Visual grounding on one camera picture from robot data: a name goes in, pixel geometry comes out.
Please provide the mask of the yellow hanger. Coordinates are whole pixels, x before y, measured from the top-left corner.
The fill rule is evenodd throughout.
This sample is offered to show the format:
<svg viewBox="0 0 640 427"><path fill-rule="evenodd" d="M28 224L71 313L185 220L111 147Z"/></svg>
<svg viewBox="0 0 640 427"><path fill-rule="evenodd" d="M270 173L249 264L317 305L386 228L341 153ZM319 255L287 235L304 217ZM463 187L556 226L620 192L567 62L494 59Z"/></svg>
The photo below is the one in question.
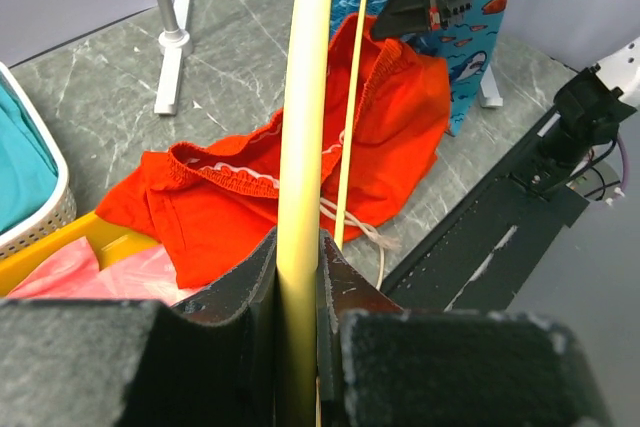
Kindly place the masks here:
<svg viewBox="0 0 640 427"><path fill-rule="evenodd" d="M313 426L316 269L331 0L294 0L278 198L275 411L279 426Z"/></svg>

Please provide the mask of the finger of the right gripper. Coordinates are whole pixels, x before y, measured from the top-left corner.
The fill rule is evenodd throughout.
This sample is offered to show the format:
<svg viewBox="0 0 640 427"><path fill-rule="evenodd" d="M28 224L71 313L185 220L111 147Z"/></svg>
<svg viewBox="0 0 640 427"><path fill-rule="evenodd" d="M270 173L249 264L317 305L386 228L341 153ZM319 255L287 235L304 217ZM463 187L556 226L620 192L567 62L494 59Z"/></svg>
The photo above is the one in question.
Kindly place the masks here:
<svg viewBox="0 0 640 427"><path fill-rule="evenodd" d="M400 38L429 30L430 0L388 0L371 29L375 40Z"/></svg>

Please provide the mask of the orange shorts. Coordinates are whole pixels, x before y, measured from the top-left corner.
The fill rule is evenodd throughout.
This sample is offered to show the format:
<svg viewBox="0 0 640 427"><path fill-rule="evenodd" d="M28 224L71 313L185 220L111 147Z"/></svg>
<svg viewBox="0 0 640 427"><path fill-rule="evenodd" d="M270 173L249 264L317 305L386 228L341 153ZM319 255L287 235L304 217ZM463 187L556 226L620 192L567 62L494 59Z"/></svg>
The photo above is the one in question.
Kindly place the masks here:
<svg viewBox="0 0 640 427"><path fill-rule="evenodd" d="M98 205L102 220L162 244L181 288L216 281L276 225L286 191L281 161L311 170L316 194L338 195L347 100L356 100L346 210L380 226L396 216L431 170L450 117L446 62L407 43L376 41L373 18L349 16L328 46L322 138L302 153L287 110L257 130L207 147L179 142L145 152Z"/></svg>

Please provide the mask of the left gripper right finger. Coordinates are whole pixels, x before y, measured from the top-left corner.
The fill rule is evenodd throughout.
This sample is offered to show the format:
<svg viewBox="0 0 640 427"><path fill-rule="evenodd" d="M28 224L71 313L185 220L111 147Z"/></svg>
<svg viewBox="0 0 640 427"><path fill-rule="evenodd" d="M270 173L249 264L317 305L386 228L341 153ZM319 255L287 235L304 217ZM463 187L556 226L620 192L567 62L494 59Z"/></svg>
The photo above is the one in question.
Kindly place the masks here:
<svg viewBox="0 0 640 427"><path fill-rule="evenodd" d="M408 310L328 232L316 277L322 426L609 426L580 343L533 314Z"/></svg>

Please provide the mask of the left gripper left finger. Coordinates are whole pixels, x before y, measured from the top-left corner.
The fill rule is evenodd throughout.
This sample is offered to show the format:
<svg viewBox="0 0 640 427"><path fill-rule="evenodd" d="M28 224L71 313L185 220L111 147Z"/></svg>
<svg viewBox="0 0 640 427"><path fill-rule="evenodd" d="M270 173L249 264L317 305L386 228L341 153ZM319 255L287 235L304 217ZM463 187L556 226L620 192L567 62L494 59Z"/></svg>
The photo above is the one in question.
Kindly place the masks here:
<svg viewBox="0 0 640 427"><path fill-rule="evenodd" d="M275 234L174 306L5 300L5 426L269 426Z"/></svg>

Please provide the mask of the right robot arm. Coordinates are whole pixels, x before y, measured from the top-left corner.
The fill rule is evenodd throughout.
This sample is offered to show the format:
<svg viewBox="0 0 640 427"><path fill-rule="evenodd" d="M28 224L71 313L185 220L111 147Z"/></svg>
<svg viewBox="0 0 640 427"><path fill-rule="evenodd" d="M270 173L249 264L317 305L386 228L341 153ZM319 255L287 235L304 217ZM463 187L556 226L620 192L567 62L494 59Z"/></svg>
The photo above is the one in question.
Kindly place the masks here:
<svg viewBox="0 0 640 427"><path fill-rule="evenodd" d="M491 76L500 33L571 67L599 64L624 93L639 93L639 0L380 0L372 36L398 38L447 60L452 94L446 153L469 162L492 155L514 133L471 112Z"/></svg>

